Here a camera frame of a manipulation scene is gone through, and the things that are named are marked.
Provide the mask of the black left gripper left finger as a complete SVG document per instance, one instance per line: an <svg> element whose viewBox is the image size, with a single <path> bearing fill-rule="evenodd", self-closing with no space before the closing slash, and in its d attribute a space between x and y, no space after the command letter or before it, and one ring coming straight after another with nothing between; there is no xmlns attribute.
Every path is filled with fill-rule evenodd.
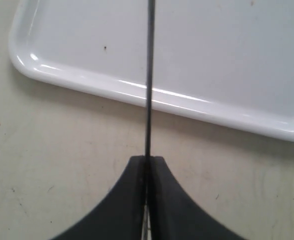
<svg viewBox="0 0 294 240"><path fill-rule="evenodd" d="M145 208L145 162L132 156L105 198L55 240L140 240Z"/></svg>

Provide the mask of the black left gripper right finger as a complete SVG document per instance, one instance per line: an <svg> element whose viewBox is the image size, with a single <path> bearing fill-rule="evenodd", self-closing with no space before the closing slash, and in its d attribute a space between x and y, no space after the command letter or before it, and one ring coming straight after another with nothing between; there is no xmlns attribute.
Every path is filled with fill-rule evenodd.
<svg viewBox="0 0 294 240"><path fill-rule="evenodd" d="M153 240L241 240L184 191L161 156L151 157L148 208Z"/></svg>

